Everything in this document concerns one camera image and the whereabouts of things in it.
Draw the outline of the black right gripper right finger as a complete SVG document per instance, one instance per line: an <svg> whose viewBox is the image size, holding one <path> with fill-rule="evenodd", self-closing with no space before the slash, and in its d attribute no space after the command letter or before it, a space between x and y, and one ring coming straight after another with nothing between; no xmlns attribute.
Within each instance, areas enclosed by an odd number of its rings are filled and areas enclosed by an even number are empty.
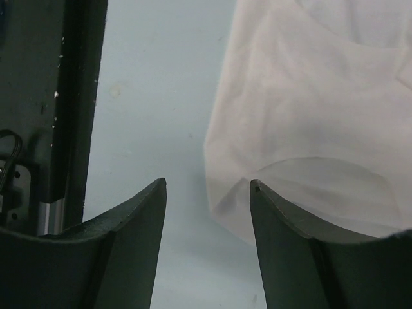
<svg viewBox="0 0 412 309"><path fill-rule="evenodd" d="M374 238L331 224L250 183L268 308L410 308L411 231Z"/></svg>

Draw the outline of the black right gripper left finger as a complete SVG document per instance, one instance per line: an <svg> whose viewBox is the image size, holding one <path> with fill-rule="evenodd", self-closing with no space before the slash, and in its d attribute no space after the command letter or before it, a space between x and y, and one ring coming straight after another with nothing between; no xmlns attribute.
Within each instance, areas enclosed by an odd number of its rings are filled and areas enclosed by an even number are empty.
<svg viewBox="0 0 412 309"><path fill-rule="evenodd" d="M149 308L167 204L159 178L58 235L1 230L2 308Z"/></svg>

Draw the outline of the white underwear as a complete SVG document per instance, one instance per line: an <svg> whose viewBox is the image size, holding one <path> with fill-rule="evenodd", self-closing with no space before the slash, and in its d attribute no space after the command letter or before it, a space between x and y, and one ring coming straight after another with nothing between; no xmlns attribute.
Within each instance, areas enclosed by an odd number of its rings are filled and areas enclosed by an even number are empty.
<svg viewBox="0 0 412 309"><path fill-rule="evenodd" d="M411 2L238 1L204 154L212 217L249 243L253 179L345 229L410 229Z"/></svg>

